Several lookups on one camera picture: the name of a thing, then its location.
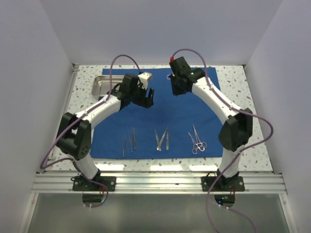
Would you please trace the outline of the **steel scalpel handle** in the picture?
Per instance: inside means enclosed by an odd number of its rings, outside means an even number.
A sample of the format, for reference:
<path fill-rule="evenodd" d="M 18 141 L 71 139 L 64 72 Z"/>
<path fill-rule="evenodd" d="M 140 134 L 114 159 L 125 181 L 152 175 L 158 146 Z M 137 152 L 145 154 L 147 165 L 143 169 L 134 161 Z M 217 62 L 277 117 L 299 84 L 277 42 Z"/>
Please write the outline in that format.
<path fill-rule="evenodd" d="M 155 138 L 156 138 L 156 143 L 157 143 L 157 150 L 158 151 L 161 151 L 161 147 L 160 147 L 160 140 L 159 140 L 159 138 L 158 138 L 158 134 L 157 134 L 157 132 L 156 132 L 156 130 L 155 130 Z"/>
<path fill-rule="evenodd" d="M 169 129 L 166 129 L 166 150 L 169 150 Z"/>
<path fill-rule="evenodd" d="M 161 145 L 162 145 L 162 143 L 163 143 L 163 141 L 164 141 L 165 136 L 166 136 L 166 130 L 164 131 L 164 133 L 163 133 L 161 139 L 159 139 L 159 140 L 160 140 L 160 147 L 161 147 Z"/>

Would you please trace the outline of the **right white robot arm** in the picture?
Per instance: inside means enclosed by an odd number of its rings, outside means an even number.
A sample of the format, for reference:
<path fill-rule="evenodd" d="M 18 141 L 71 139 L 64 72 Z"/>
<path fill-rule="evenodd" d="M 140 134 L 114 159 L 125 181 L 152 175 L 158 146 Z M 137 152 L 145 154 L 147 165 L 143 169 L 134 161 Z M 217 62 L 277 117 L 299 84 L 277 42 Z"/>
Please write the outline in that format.
<path fill-rule="evenodd" d="M 216 114 L 222 128 L 218 140 L 223 146 L 217 178 L 213 181 L 221 190 L 228 190 L 239 177 L 239 153 L 253 134 L 252 111 L 241 109 L 231 102 L 211 81 L 205 70 L 192 69 L 184 57 L 170 58 L 173 95 L 192 92 Z"/>

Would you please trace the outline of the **large steel hemostat forceps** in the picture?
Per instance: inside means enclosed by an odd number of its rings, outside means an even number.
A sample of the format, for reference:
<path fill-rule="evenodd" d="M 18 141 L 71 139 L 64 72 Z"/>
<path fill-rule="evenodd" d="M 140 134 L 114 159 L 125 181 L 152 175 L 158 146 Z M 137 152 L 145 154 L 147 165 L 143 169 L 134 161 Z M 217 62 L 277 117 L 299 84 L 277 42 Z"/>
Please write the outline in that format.
<path fill-rule="evenodd" d="M 193 127 L 193 131 L 194 131 L 194 134 L 195 134 L 195 137 L 196 137 L 195 148 L 197 150 L 204 151 L 206 149 L 206 147 L 207 147 L 207 144 L 206 144 L 206 142 L 203 142 L 203 141 L 200 140 L 195 126 L 193 125 L 192 127 Z"/>

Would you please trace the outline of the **blue surgical drape cloth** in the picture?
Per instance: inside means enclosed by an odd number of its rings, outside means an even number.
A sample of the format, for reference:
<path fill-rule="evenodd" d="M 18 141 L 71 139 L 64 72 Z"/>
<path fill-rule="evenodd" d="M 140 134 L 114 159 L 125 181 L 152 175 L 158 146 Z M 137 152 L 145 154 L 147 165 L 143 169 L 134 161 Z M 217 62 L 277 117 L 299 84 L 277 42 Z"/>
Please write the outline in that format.
<path fill-rule="evenodd" d="M 222 124 L 214 112 L 196 95 L 186 93 L 174 96 L 171 82 L 166 77 L 169 68 L 145 68 L 152 74 L 149 87 L 155 90 L 154 104 L 149 109 L 133 103 L 116 112 L 100 124 L 93 133 L 90 155 L 96 159 L 172 159 L 220 157 L 223 147 L 218 140 Z M 195 126 L 201 141 L 206 142 L 204 151 L 192 153 L 192 135 Z M 131 152 L 129 131 L 135 128 L 136 150 Z M 158 151 L 155 130 L 161 139 L 169 129 L 169 150 L 166 150 L 166 136 Z M 122 137 L 126 136 L 125 157 L 122 157 Z"/>

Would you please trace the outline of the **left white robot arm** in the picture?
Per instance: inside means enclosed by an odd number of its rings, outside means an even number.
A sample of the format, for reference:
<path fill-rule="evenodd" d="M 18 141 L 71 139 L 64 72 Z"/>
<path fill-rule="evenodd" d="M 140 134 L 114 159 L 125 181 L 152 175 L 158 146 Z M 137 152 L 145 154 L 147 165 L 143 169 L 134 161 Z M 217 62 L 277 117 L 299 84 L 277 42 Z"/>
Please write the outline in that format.
<path fill-rule="evenodd" d="M 89 190 L 97 190 L 101 185 L 100 171 L 89 154 L 92 130 L 131 103 L 150 108 L 154 89 L 148 89 L 148 84 L 152 77 L 149 72 L 125 74 L 122 82 L 112 87 L 100 101 L 78 113 L 62 116 L 56 146 L 73 160 Z"/>

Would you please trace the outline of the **small steel hemostat forceps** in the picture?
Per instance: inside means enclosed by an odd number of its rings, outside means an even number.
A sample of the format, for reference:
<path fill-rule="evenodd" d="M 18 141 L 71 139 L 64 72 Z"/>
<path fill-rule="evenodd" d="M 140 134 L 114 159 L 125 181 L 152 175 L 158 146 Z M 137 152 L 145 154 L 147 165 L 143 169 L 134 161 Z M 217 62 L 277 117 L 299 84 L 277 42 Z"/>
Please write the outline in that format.
<path fill-rule="evenodd" d="M 192 144 L 193 144 L 192 153 L 193 154 L 197 154 L 198 153 L 197 152 L 198 151 L 198 146 L 197 146 L 196 142 L 194 141 L 194 139 L 193 139 L 192 135 L 190 134 L 190 132 L 188 132 L 188 135 L 190 136 L 190 139 L 191 139 Z"/>

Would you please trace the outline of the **stainless steel instrument tray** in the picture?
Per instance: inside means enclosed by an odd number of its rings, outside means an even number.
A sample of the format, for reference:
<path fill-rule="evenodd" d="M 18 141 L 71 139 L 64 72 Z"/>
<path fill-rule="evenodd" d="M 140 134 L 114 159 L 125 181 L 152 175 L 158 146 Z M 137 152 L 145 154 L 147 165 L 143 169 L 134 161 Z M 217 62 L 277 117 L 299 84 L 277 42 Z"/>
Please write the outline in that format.
<path fill-rule="evenodd" d="M 123 80 L 122 75 L 112 75 L 112 87 L 121 83 Z M 93 81 L 93 86 L 91 94 L 93 97 L 104 96 L 110 90 L 110 76 L 109 75 L 99 75 L 96 76 Z"/>

